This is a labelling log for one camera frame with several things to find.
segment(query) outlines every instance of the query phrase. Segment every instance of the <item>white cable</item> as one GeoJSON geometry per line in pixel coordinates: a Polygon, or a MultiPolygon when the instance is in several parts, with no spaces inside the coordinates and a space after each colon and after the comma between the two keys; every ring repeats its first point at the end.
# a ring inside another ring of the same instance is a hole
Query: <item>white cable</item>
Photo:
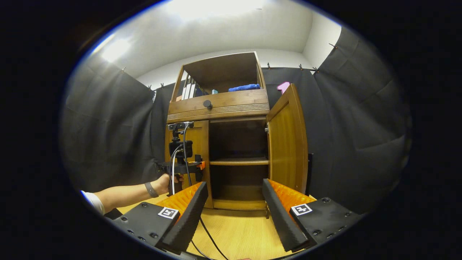
{"type": "Polygon", "coordinates": [[[183,149],[180,149],[180,150],[177,150],[175,151],[175,153],[173,154],[173,160],[172,160],[172,194],[174,195],[175,194],[175,157],[176,157],[176,154],[179,152],[179,151],[183,151],[183,149]]]}

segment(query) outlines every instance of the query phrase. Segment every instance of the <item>pink object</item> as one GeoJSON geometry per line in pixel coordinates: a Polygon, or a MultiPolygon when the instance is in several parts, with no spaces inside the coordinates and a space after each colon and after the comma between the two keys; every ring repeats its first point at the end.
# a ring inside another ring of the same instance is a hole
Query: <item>pink object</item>
{"type": "Polygon", "coordinates": [[[282,83],[281,85],[279,85],[277,87],[278,90],[280,90],[282,92],[282,94],[284,94],[284,92],[286,91],[286,89],[290,86],[290,83],[289,82],[284,82],[282,83]]]}

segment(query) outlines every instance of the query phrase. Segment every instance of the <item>wooden floor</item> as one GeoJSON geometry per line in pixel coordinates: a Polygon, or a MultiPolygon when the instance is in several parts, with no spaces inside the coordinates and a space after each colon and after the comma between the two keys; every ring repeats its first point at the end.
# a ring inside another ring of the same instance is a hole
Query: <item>wooden floor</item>
{"type": "MultiPolygon", "coordinates": [[[[148,199],[146,202],[156,204],[165,198],[166,194],[158,198],[148,199]]],[[[138,204],[118,208],[118,210],[125,214],[138,204]]],[[[213,240],[229,260],[244,258],[266,260],[292,254],[291,251],[284,251],[271,217],[265,218],[265,211],[204,208],[201,217],[213,240]]],[[[193,241],[199,250],[208,257],[218,260],[224,259],[200,222],[197,225],[193,241]]],[[[192,243],[189,244],[187,251],[200,255],[192,243]]]]}

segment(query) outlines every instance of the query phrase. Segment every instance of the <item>white wall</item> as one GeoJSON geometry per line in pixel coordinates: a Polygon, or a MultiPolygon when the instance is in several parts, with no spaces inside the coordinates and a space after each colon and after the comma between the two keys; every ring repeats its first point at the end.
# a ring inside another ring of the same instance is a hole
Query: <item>white wall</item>
{"type": "Polygon", "coordinates": [[[311,31],[303,50],[303,55],[310,61],[312,67],[319,68],[324,62],[333,48],[329,43],[333,45],[337,43],[341,29],[340,24],[313,11],[311,31]]]}
{"type": "MultiPolygon", "coordinates": [[[[260,66],[272,68],[277,67],[286,67],[286,68],[298,68],[299,64],[302,64],[303,68],[311,68],[312,65],[308,62],[307,58],[298,52],[292,51],[283,51],[283,50],[267,50],[267,49],[242,49],[242,50],[224,50],[206,53],[186,59],[182,59],[170,64],[164,65],[160,68],[152,70],[139,78],[137,80],[146,86],[152,85],[151,89],[156,89],[160,87],[160,84],[168,85],[175,83],[180,68],[183,64],[188,64],[191,62],[199,61],[202,59],[207,59],[220,55],[227,55],[232,53],[247,52],[247,51],[256,51],[258,55],[258,60],[260,61],[260,66]]],[[[186,79],[186,74],[183,74],[183,80],[186,79]]]]}

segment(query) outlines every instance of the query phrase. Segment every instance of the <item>drawer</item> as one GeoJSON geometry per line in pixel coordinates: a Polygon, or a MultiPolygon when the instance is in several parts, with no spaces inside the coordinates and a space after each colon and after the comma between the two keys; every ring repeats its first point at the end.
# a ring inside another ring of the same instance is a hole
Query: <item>drawer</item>
{"type": "Polygon", "coordinates": [[[177,102],[171,102],[167,123],[239,116],[266,115],[269,113],[266,89],[224,92],[177,102]],[[212,108],[204,107],[209,100],[212,108]]]}

